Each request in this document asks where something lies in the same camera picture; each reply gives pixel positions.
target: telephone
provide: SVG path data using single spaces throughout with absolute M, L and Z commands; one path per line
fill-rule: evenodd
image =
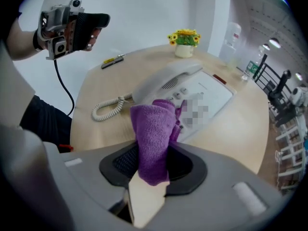
M 131 98 L 135 104 L 152 104 L 155 99 L 167 99 L 176 107 L 187 100 L 187 107 L 180 117 L 181 134 L 178 141 L 183 141 L 203 129 L 233 96 L 225 83 L 202 70 L 202 62 L 196 59 L 171 62 L 147 78 L 132 93 L 96 105 L 92 118 L 104 121 L 115 116 L 126 100 Z M 109 113 L 97 115 L 100 108 L 116 103 L 117 107 Z

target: yellow pen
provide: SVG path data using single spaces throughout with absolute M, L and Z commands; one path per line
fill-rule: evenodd
M 105 60 L 103 63 L 106 64 L 106 63 L 112 62 L 112 61 L 114 61 L 115 59 L 117 59 L 117 58 L 119 58 L 119 57 L 122 57 L 122 56 L 125 56 L 125 54 L 121 54 L 121 55 L 118 55 L 117 57 L 113 57 L 113 58 L 107 59 L 107 60 Z

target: purple towel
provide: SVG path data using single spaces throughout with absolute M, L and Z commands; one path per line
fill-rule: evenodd
M 173 103 L 162 99 L 154 100 L 152 105 L 140 104 L 130 108 L 139 145 L 138 173 L 152 186 L 169 180 L 167 148 L 169 140 L 178 139 L 181 108 L 176 109 Z

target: black cable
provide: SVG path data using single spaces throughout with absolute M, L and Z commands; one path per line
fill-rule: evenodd
M 62 79 L 61 79 L 61 77 L 60 77 L 59 70 L 58 70 L 57 60 L 54 60 L 53 63 L 54 63 L 54 68 L 56 69 L 56 72 L 57 72 L 58 79 L 59 79 L 59 81 L 60 81 L 60 83 L 61 83 L 61 86 L 62 86 L 63 89 L 66 91 L 67 95 L 69 96 L 69 98 L 70 98 L 71 101 L 72 101 L 72 109 L 71 109 L 71 111 L 68 113 L 68 116 L 69 116 L 69 115 L 73 112 L 73 110 L 74 110 L 75 102 L 74 102 L 74 99 L 73 99 L 72 95 L 69 93 L 69 91 L 66 89 L 65 85 L 64 85 L 63 82 L 62 82 Z

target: ceiling light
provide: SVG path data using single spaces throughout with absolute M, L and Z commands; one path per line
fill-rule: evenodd
M 269 42 L 270 42 L 273 46 L 275 46 L 275 47 L 277 47 L 277 48 L 280 48 L 280 47 L 281 47 L 281 45 L 280 45 L 278 39 L 276 39 L 276 38 L 271 38 L 271 39 L 269 40 Z
M 262 45 L 265 49 L 267 49 L 268 51 L 270 50 L 270 46 L 268 44 L 263 44 Z
M 300 73 L 296 73 L 295 76 L 300 80 L 302 81 L 303 80 L 303 77 Z

